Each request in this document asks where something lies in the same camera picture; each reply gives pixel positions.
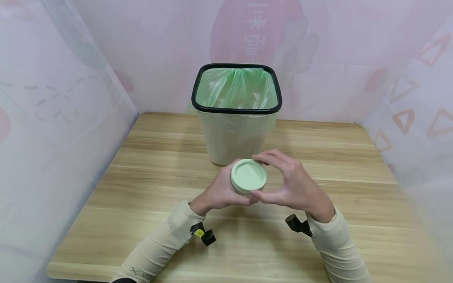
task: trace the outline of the beige sleeve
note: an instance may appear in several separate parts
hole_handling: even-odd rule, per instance
[[[190,227],[204,219],[205,216],[199,216],[190,209],[187,201],[181,202],[166,222],[135,247],[110,282],[130,278],[137,283],[149,283],[174,253],[190,241]]]
[[[313,244],[321,253],[330,280],[334,283],[371,282],[365,262],[351,240],[339,209],[335,207],[335,216],[329,223],[320,223],[309,213],[305,214],[313,234]]]

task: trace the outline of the person's right hand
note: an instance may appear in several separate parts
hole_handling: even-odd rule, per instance
[[[310,213],[317,221],[328,223],[335,215],[330,198],[308,175],[301,162],[278,149],[253,155],[253,159],[272,165],[283,174],[283,185],[277,192],[252,191],[263,203],[274,203]]]

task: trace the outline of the wooden table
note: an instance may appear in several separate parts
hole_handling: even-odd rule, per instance
[[[418,236],[414,213],[361,126],[279,120],[264,149],[271,148],[301,160],[340,208],[374,282],[425,282],[437,252]],[[180,201],[200,194],[218,170],[197,116],[141,115],[52,257],[48,275],[108,281],[135,245]],[[267,170],[265,190],[275,191],[282,176]],[[328,282],[310,238],[284,222],[292,213],[305,220],[301,211],[262,203],[210,212],[204,225],[217,242],[205,247],[194,238],[156,282]]]

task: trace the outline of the white plastic trash can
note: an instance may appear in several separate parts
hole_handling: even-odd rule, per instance
[[[210,160],[227,165],[261,151],[275,127],[282,97],[270,67],[214,63],[198,72],[192,105]]]

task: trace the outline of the white curtain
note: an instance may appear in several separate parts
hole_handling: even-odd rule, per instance
[[[453,16],[362,125],[453,267]]]
[[[71,2],[0,1],[0,280],[53,252],[137,110]]]
[[[281,119],[362,122],[453,257],[453,1],[77,6],[140,112],[185,112],[203,64],[257,62],[277,72]]]
[[[0,0],[0,278],[51,281],[138,112],[186,112],[211,62],[273,67],[281,119],[361,123],[453,266],[452,13],[451,0]]]

